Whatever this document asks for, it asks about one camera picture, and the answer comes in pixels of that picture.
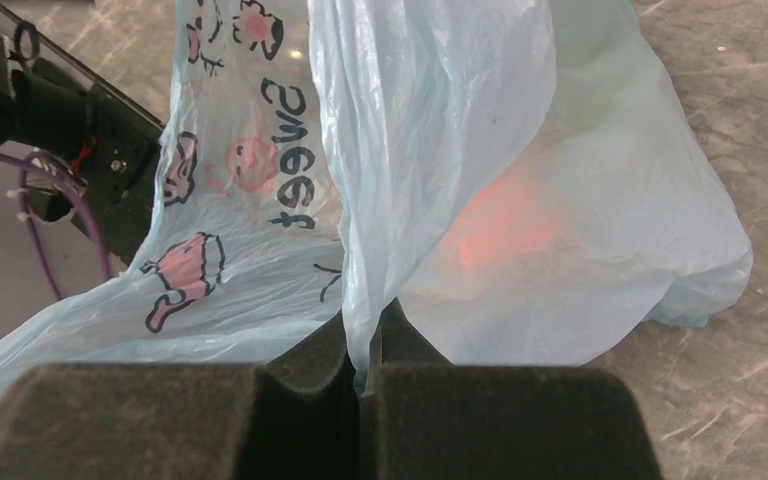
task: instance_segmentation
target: gray marble surface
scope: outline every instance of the gray marble surface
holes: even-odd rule
[[[705,329],[640,325],[593,365],[637,396],[668,479],[768,479],[768,0],[634,0],[750,233],[750,287]],[[16,11],[160,118],[172,0]]]

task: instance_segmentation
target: purple cable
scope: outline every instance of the purple cable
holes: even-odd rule
[[[48,152],[44,152],[44,151],[31,152],[28,155],[26,155],[23,160],[30,164],[31,162],[33,162],[34,159],[39,160],[40,164],[46,165],[55,170],[50,174],[49,178],[54,177],[61,180],[70,189],[76,192],[76,194],[78,194],[78,191],[81,190],[82,185],[80,185],[71,176],[69,171],[66,170],[66,167],[61,165],[60,162],[58,162]],[[51,291],[54,292],[54,297],[57,298],[57,300],[63,300],[63,295],[60,293],[60,289],[57,287],[57,280],[54,279],[54,274],[52,273],[51,267],[48,264],[48,259],[46,258],[45,250],[42,246],[42,241],[40,240],[39,233],[37,232],[36,222],[34,222],[34,219],[31,216],[31,208],[30,208],[30,205],[28,204],[27,188],[28,188],[28,171],[24,169],[20,169],[19,170],[19,192],[18,192],[19,211],[21,211],[23,214],[27,216],[25,220],[25,225],[27,225],[28,227],[28,234],[30,234],[31,236],[31,242],[34,244],[34,250],[36,250],[37,252],[37,258],[39,258],[40,265],[42,266],[43,272],[45,273],[45,279],[46,281],[48,281],[48,285],[51,287]]]
[[[19,177],[19,185],[20,188],[24,188],[24,186],[27,185],[27,174],[33,173],[36,175],[40,175],[46,178],[51,179],[51,183],[63,192],[63,195],[66,196],[66,198],[69,200],[69,202],[72,204],[72,206],[75,208],[75,212],[78,214],[78,217],[80,217],[81,221],[84,224],[84,227],[87,229],[87,234],[89,235],[90,239],[95,244],[96,252],[99,255],[99,260],[101,261],[101,268],[104,272],[106,279],[109,280],[113,278],[113,269],[110,266],[110,258],[107,255],[107,249],[104,246],[104,240],[101,237],[101,230],[98,227],[98,224],[95,222],[95,219],[93,218],[92,211],[90,211],[89,206],[84,202],[84,200],[80,197],[80,195],[75,190],[75,183],[64,180],[63,178],[60,178],[56,173],[49,173],[45,171],[42,168],[39,168],[31,163],[31,161],[34,158],[40,158],[40,162],[46,162],[47,164],[53,166],[54,168],[58,168],[57,161],[54,160],[54,158],[45,152],[31,152],[27,157],[25,157],[25,160],[19,160],[18,158],[11,157],[10,155],[5,155],[3,153],[0,153],[0,162],[6,163],[7,165],[11,165],[13,167],[18,168],[22,172],[25,172],[24,175],[20,175]],[[27,201],[27,195],[24,193],[24,191],[20,190],[19,193],[19,208],[22,210],[22,213],[30,214],[30,208],[28,206]],[[48,261],[45,259],[45,254],[42,250],[42,242],[40,242],[38,232],[36,230],[36,227],[34,226],[33,219],[29,218],[26,222],[28,224],[28,231],[31,233],[31,239],[34,242],[34,248],[37,250],[37,254],[40,258],[40,263],[42,263],[43,270],[45,271],[46,278],[49,281],[49,284],[51,285],[52,289],[54,290],[55,295],[57,296],[57,299],[61,299],[60,291],[57,288],[56,282],[54,281],[54,275],[51,273],[51,269],[48,265]]]

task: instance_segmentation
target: purple wire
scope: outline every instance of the purple wire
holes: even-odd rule
[[[95,244],[96,252],[98,253],[99,260],[101,262],[101,268],[105,277],[107,277],[107,280],[113,278],[113,269],[110,266],[110,258],[108,257],[107,249],[104,246],[104,239],[101,237],[101,230],[99,229],[98,224],[95,222],[95,218],[93,218],[92,211],[90,210],[89,206],[87,206],[81,196],[77,193],[77,183],[64,180],[63,178],[60,178],[60,176],[58,176],[56,173],[49,173],[42,168],[33,165],[31,161],[34,158],[39,158],[40,162],[45,162],[49,165],[52,165],[54,168],[59,167],[57,161],[50,154],[42,151],[30,153],[27,157],[25,157],[24,161],[15,157],[11,157],[10,155],[0,153],[1,163],[6,163],[7,165],[16,167],[20,171],[24,172],[24,175],[19,176],[20,188],[25,188],[27,186],[27,174],[33,173],[49,178],[55,188],[63,192],[63,195],[66,196],[66,198],[75,208],[75,212],[78,214],[78,217],[81,219],[84,227],[87,229],[88,236],[93,241],[93,244]],[[19,208],[22,210],[22,213],[30,215],[27,195],[24,193],[24,190],[20,190],[19,193]],[[60,300],[61,294],[57,288],[56,282],[54,281],[54,275],[51,273],[51,268],[48,265],[48,261],[45,258],[45,254],[42,249],[42,242],[40,241],[39,234],[36,227],[34,226],[33,219],[28,218],[26,223],[28,224],[28,231],[31,234],[31,239],[34,242],[34,248],[36,249],[37,255],[39,256],[40,263],[42,264],[43,270],[45,271],[45,276],[48,279],[48,283],[51,285],[52,290],[54,290],[54,294],[57,296],[57,299]]]
[[[26,155],[23,160],[30,164],[34,159],[37,159],[40,161],[40,163],[48,165],[49,167],[56,170],[56,172],[52,173],[50,176],[54,176],[55,178],[62,180],[63,183],[67,184],[75,191],[80,190],[81,185],[78,184],[74,178],[72,178],[72,176],[66,170],[66,167],[62,166],[60,162],[51,156],[51,154],[44,151],[35,151]],[[28,227],[28,234],[31,236],[31,242],[34,244],[34,250],[37,252],[37,258],[39,258],[40,265],[42,266],[42,270],[45,274],[45,279],[48,282],[49,287],[51,287],[51,291],[54,292],[54,297],[57,298],[57,300],[63,300],[63,295],[60,293],[60,289],[57,287],[57,280],[55,280],[54,273],[51,271],[51,266],[49,265],[48,259],[46,258],[45,249],[42,246],[42,240],[40,240],[39,232],[37,232],[36,222],[31,216],[31,208],[28,204],[27,188],[28,171],[25,169],[19,169],[19,211],[27,216],[25,219],[25,225]]]

